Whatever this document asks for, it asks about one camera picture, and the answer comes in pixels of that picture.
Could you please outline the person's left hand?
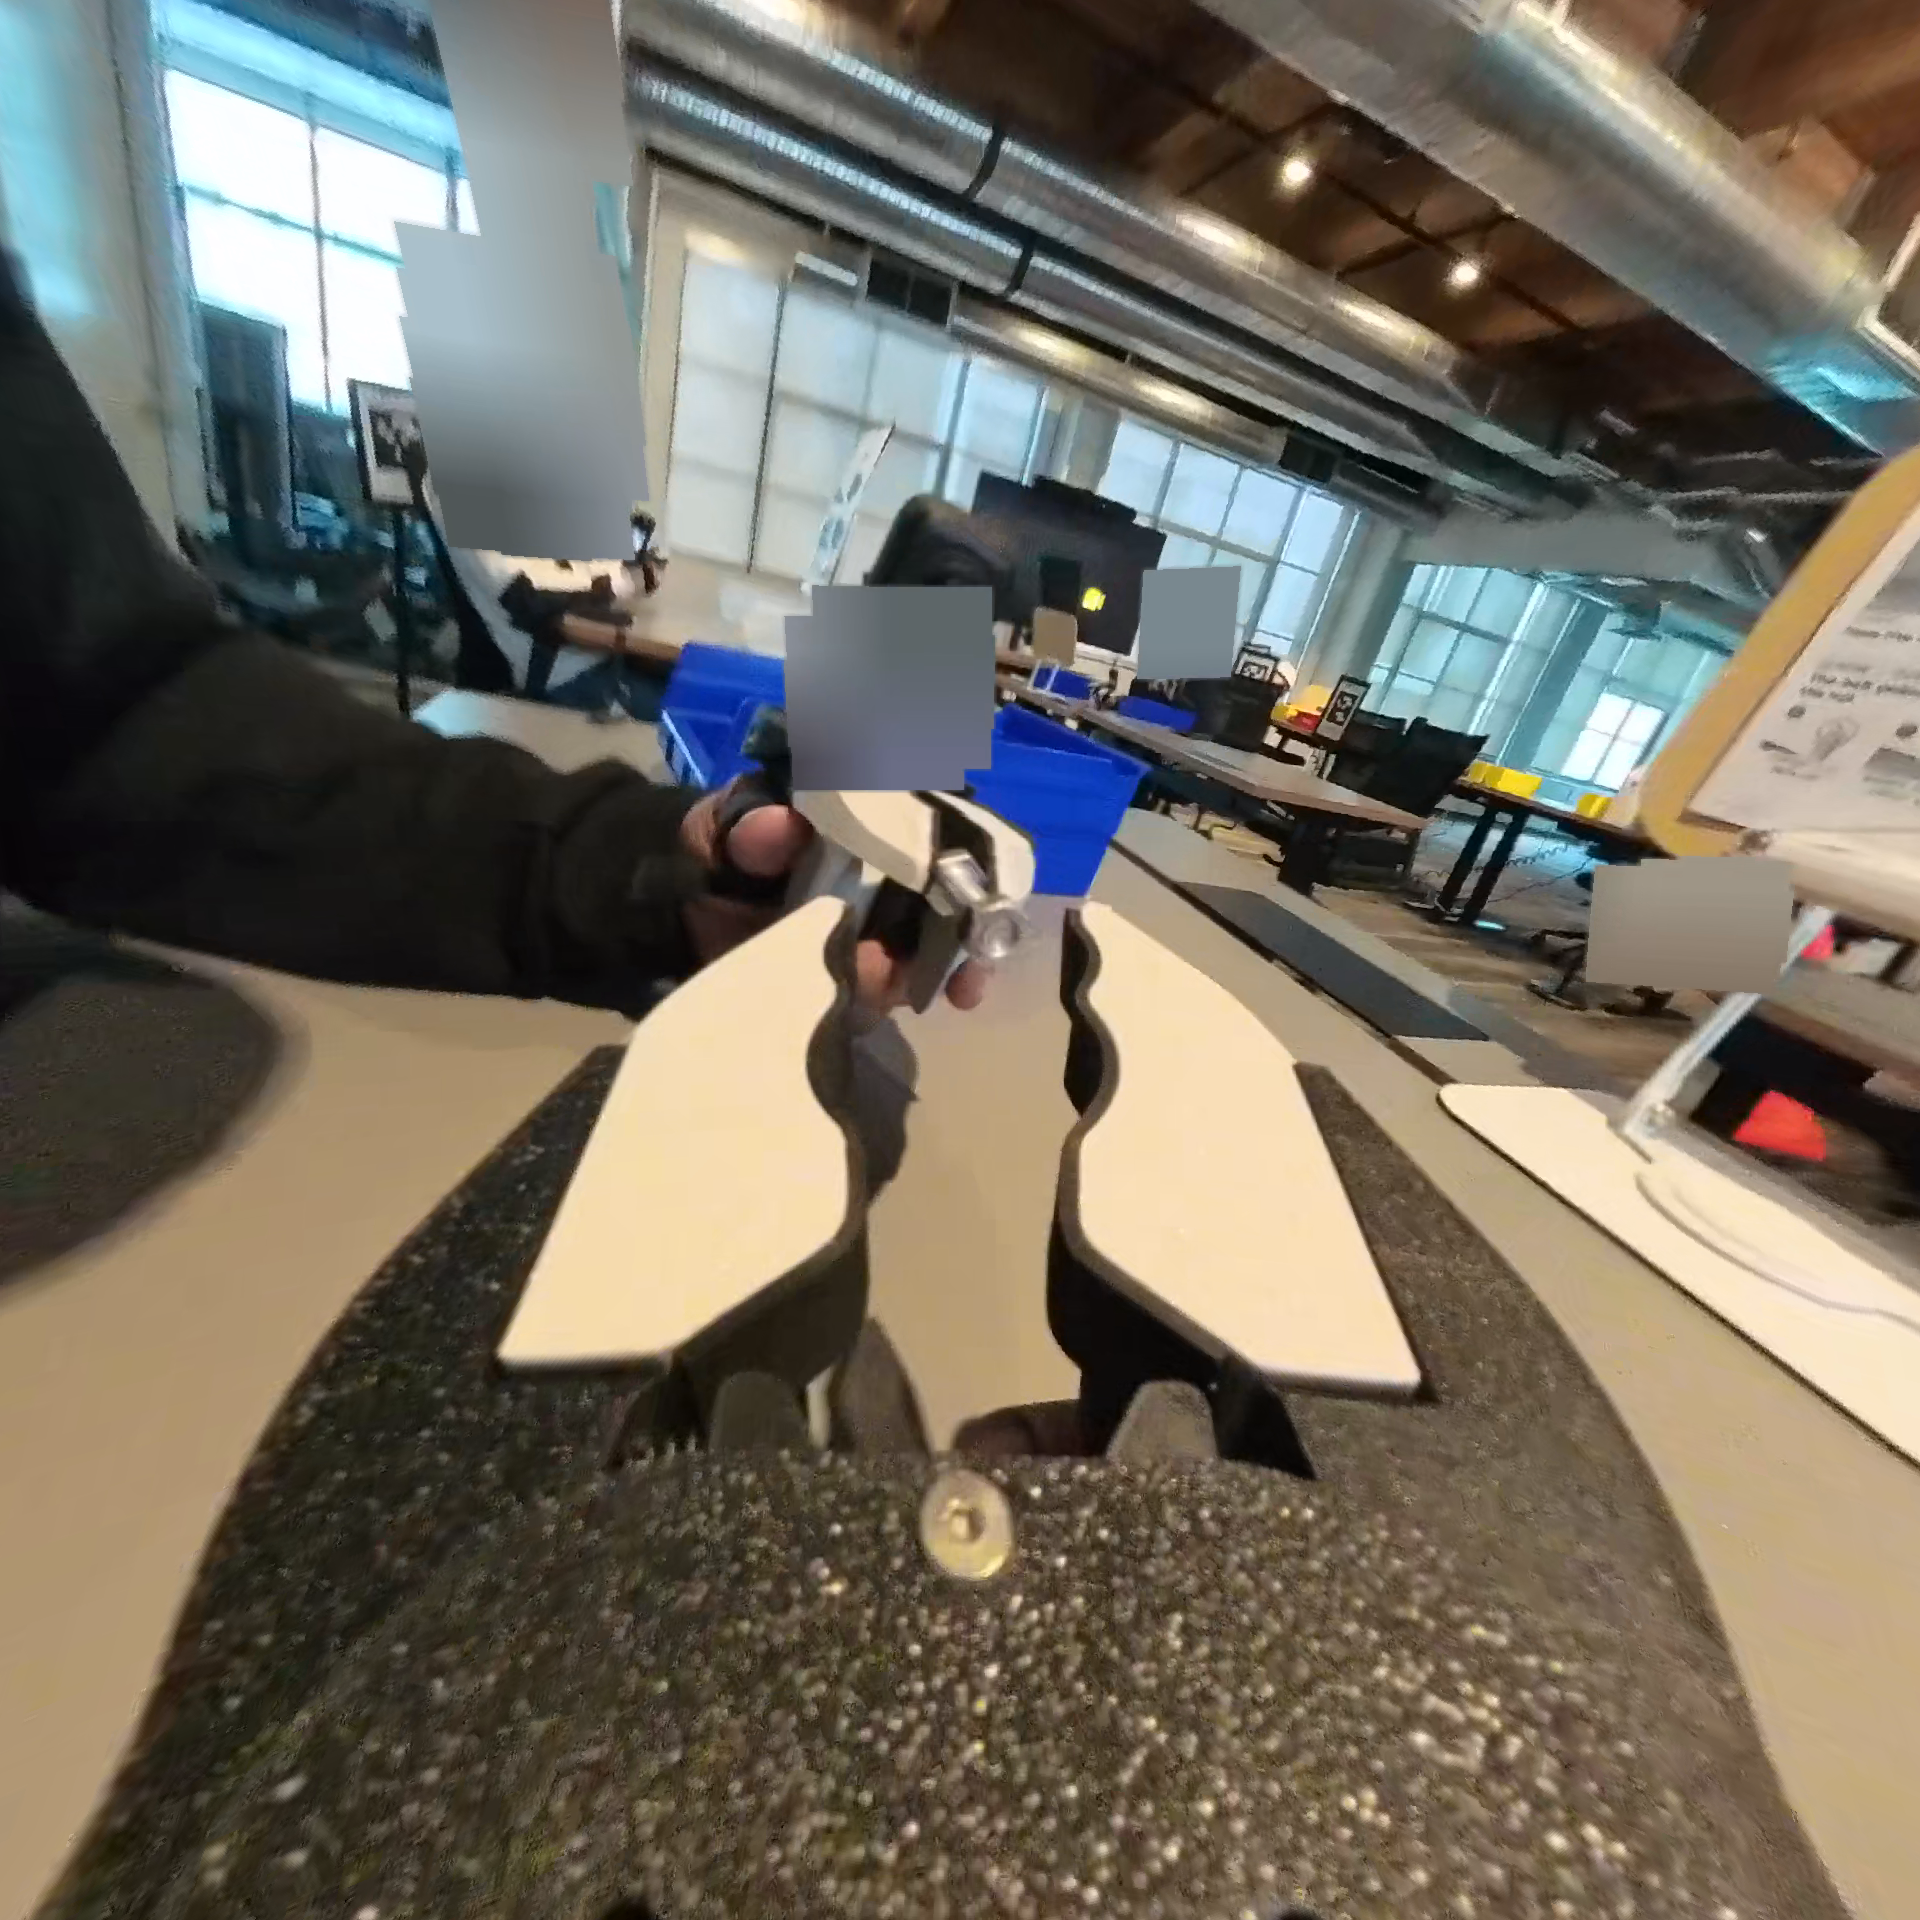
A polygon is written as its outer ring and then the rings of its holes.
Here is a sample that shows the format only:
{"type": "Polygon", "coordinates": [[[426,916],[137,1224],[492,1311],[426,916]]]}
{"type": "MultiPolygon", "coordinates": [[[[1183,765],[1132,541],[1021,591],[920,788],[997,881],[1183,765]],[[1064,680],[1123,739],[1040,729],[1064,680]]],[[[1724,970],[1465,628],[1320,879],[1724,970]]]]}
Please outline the person's left hand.
{"type": "MultiPolygon", "coordinates": [[[[814,831],[762,779],[738,777],[683,814],[681,845],[704,877],[701,890],[683,902],[683,930],[695,964],[707,966],[787,912],[792,881],[814,853],[814,831]]],[[[876,1015],[910,1004],[910,964],[876,939],[857,942],[853,981],[860,1004],[876,1015]]],[[[948,974],[943,1001],[971,1012],[992,981],[992,968],[961,962],[948,974]]]]}

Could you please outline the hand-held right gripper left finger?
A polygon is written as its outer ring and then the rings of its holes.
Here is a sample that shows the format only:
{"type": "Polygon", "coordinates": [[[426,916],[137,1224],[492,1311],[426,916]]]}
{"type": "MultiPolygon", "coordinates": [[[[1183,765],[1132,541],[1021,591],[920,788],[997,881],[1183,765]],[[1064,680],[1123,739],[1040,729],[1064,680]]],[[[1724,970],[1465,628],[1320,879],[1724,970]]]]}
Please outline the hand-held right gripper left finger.
{"type": "Polygon", "coordinates": [[[631,1031],[500,1335],[512,1375],[694,1355],[851,1221],[851,1140],[810,1051],[847,1010],[849,909],[785,912],[631,1031]]]}

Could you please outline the blue plastic storage bin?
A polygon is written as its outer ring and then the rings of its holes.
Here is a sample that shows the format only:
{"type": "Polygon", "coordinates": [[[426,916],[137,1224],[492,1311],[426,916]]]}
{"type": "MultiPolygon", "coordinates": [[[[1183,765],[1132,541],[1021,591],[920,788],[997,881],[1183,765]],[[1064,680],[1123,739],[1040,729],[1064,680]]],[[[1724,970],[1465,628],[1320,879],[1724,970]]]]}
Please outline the blue plastic storage bin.
{"type": "MultiPolygon", "coordinates": [[[[671,777],[717,790],[753,771],[748,737],[759,708],[784,704],[784,680],[777,657],[683,646],[658,718],[671,777]]],[[[1083,901],[1144,779],[1138,758],[1014,702],[997,710],[989,765],[967,794],[1027,837],[1037,897],[1083,901]]]]}

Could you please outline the silver metal bolt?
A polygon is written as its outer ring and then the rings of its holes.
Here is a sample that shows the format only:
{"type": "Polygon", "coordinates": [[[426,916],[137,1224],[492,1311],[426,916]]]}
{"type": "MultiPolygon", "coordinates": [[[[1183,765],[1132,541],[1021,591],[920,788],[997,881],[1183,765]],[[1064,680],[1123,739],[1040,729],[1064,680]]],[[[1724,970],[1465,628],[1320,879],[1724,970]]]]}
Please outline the silver metal bolt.
{"type": "Polygon", "coordinates": [[[999,892],[979,863],[963,853],[940,855],[923,887],[923,918],[913,959],[910,1003],[928,1010],[957,974],[989,974],[1019,949],[1018,904],[999,892]]]}

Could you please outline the orange traffic cone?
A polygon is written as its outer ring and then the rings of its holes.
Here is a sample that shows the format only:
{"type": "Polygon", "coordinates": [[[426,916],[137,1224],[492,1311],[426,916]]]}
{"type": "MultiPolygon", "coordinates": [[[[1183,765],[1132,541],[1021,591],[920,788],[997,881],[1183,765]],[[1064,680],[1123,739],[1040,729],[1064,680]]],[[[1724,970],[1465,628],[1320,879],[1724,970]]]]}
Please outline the orange traffic cone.
{"type": "Polygon", "coordinates": [[[1795,1167],[1826,1167],[1827,1131],[1809,1107],[1778,1092],[1762,1092],[1736,1125],[1732,1142],[1755,1156],[1795,1167]]]}

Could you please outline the person's left forearm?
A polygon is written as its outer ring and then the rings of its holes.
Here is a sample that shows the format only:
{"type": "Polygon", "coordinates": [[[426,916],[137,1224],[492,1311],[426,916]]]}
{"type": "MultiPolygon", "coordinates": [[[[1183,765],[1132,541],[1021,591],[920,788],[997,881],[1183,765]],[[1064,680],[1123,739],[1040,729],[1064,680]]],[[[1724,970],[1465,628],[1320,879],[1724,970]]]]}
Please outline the person's left forearm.
{"type": "Polygon", "coordinates": [[[324,982],[631,1012],[751,924],[697,811],[429,732],[233,624],[3,261],[5,897],[324,982]]]}

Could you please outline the black monitor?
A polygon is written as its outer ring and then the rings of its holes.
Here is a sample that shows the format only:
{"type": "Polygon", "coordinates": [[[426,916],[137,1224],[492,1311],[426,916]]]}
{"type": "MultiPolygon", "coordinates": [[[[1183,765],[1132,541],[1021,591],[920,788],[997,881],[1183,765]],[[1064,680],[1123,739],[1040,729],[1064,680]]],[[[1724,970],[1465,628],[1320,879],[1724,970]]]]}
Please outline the black monitor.
{"type": "Polygon", "coordinates": [[[1083,648],[1129,658],[1144,577],[1162,564],[1165,535],[1104,494],[1053,478],[1015,482],[981,472],[971,518],[999,556],[994,620],[1027,630],[1040,611],[1066,612],[1083,648]]]}

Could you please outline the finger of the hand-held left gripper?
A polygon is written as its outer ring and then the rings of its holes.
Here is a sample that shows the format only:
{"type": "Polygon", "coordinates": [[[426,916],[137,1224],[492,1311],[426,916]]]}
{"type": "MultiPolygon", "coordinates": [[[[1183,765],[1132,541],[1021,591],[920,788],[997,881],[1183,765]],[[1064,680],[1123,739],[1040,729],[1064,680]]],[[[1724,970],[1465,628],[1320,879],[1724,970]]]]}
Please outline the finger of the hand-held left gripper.
{"type": "Polygon", "coordinates": [[[806,788],[803,916],[826,935],[828,968],[851,968],[861,947],[903,968],[937,966],[934,801],[915,788],[806,788]]]}
{"type": "Polygon", "coordinates": [[[934,863],[967,853],[996,890],[1021,909],[1037,890],[1037,855],[1021,828],[963,794],[888,792],[888,906],[923,902],[934,863]]]}

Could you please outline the wooden desk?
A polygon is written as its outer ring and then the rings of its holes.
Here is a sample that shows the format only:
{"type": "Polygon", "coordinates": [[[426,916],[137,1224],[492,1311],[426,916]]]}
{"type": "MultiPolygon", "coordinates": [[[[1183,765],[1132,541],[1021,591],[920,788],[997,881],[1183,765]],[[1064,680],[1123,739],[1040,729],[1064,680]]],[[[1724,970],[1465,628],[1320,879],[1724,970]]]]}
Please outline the wooden desk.
{"type": "Polygon", "coordinates": [[[1191,741],[1106,708],[1073,708],[1072,720],[1106,746],[1138,751],[1150,766],[1155,805],[1191,806],[1248,832],[1278,832],[1280,882],[1301,898],[1329,881],[1343,837],[1368,831],[1413,847],[1429,824],[1428,814],[1363,796],[1282,758],[1191,741]]]}

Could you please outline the metal ventilation duct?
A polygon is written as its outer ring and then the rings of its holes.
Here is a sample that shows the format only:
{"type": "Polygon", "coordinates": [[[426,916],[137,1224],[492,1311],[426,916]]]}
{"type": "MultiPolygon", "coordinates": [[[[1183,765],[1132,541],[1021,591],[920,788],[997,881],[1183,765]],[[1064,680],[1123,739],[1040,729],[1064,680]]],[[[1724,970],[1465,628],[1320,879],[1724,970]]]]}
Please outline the metal ventilation duct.
{"type": "Polygon", "coordinates": [[[1772,80],[1740,5],[626,5],[633,62],[1529,469],[1915,443],[1915,5],[1772,80]]]}

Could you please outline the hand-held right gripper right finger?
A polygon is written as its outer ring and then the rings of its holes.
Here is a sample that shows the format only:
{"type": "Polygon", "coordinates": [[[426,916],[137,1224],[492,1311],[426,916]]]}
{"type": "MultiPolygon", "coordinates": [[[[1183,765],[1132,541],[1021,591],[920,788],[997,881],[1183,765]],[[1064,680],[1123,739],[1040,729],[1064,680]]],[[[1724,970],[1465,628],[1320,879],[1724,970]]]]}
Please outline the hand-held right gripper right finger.
{"type": "Polygon", "coordinates": [[[1085,1378],[1186,1370],[1413,1401],[1424,1370],[1296,1056],[1121,912],[1062,928],[1048,1322],[1085,1378]]]}

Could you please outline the framed black-white marker sign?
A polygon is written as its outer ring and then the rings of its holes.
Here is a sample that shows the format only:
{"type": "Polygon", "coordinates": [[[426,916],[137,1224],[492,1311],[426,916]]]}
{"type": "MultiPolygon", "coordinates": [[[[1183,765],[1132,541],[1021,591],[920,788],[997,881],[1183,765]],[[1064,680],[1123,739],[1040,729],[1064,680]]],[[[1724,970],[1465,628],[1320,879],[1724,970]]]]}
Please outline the framed black-white marker sign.
{"type": "Polygon", "coordinates": [[[350,379],[347,424],[365,504],[375,513],[409,515],[420,504],[426,475],[412,391],[350,379]]]}

